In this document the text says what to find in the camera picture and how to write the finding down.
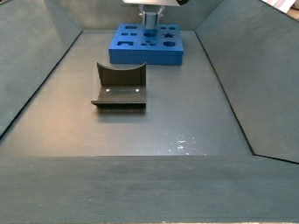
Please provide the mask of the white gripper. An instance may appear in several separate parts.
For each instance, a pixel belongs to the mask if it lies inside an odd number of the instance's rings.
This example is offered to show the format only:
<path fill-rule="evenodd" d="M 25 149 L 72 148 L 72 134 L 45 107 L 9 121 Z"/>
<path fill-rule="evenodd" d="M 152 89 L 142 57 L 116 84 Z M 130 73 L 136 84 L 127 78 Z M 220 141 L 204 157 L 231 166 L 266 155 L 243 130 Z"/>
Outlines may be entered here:
<path fill-rule="evenodd" d="M 164 6 L 182 6 L 186 5 L 190 0 L 123 0 L 126 4 L 139 4 L 139 16 L 142 18 L 146 17 L 146 6 L 144 4 L 148 5 L 162 5 L 159 7 L 159 10 L 156 12 L 158 17 L 160 18 L 163 16 L 164 12 Z"/>

